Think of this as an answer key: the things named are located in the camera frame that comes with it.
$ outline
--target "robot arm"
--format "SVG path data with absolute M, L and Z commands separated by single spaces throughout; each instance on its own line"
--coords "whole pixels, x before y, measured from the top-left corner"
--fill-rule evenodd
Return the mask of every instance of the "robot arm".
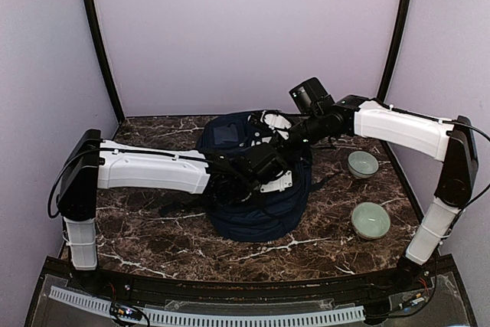
M 283 190 L 285 182 L 291 182 L 284 180 L 288 175 L 285 158 L 291 151 L 325 137 L 347 134 L 382 139 L 444 162 L 433 203 L 398 265 L 407 277 L 416 274 L 471 198 L 478 170 L 471 131 L 447 119 L 405 112 L 361 96 L 347 96 L 335 103 L 316 78 L 289 93 L 308 119 L 291 126 L 279 115 L 262 114 L 257 123 L 280 133 L 276 134 L 278 139 L 252 146 L 235 159 L 220 152 L 124 146 L 101 141 L 99 131 L 88 131 L 69 158 L 71 162 L 80 156 L 64 176 L 58 201 L 75 268 L 96 268 L 93 219 L 97 188 L 137 186 L 202 194 L 216 191 L 219 187 L 213 186 L 214 178 L 226 171 L 248 190 Z M 464 117 L 458 121 L 471 125 Z

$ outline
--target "blue bag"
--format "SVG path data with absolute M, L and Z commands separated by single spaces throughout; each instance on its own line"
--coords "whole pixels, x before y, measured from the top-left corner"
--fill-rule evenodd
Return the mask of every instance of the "blue bag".
M 233 155 L 250 147 L 252 141 L 271 136 L 270 130 L 249 123 L 251 113 L 232 113 L 211 120 L 204 127 L 196 149 L 217 149 Z M 300 159 L 294 168 L 292 187 L 257 193 L 237 205 L 204 206 L 222 237 L 264 242 L 279 239 L 298 226 L 312 185 L 312 153 L 309 147 L 297 153 Z

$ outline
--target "marble table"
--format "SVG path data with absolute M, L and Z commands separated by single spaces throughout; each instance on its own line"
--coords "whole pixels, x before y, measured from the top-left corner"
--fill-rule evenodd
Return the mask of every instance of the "marble table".
M 211 116 L 129 118 L 114 140 L 155 149 L 191 149 Z M 311 280 L 394 267 L 418 220 L 381 144 L 345 137 L 336 150 L 314 150 L 313 182 L 332 178 L 309 196 L 299 226 L 266 244 L 220 237 L 201 208 L 158 210 L 195 196 L 144 188 L 101 190 L 97 199 L 97 250 L 104 269 L 180 280 L 253 282 Z M 354 178 L 347 157 L 355 150 L 377 157 L 379 172 Z M 362 240 L 350 222 L 354 207 L 373 201 L 391 217 L 387 236 Z M 65 249 L 62 258 L 67 259 Z

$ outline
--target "bowl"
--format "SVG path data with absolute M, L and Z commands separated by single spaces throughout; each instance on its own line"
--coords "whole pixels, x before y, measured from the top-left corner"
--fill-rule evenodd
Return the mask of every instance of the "bowl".
M 366 240 L 380 239 L 390 230 L 390 216 L 379 204 L 362 202 L 352 211 L 355 232 Z
M 349 171 L 359 179 L 367 179 L 373 176 L 380 168 L 376 158 L 365 151 L 356 151 L 348 157 Z

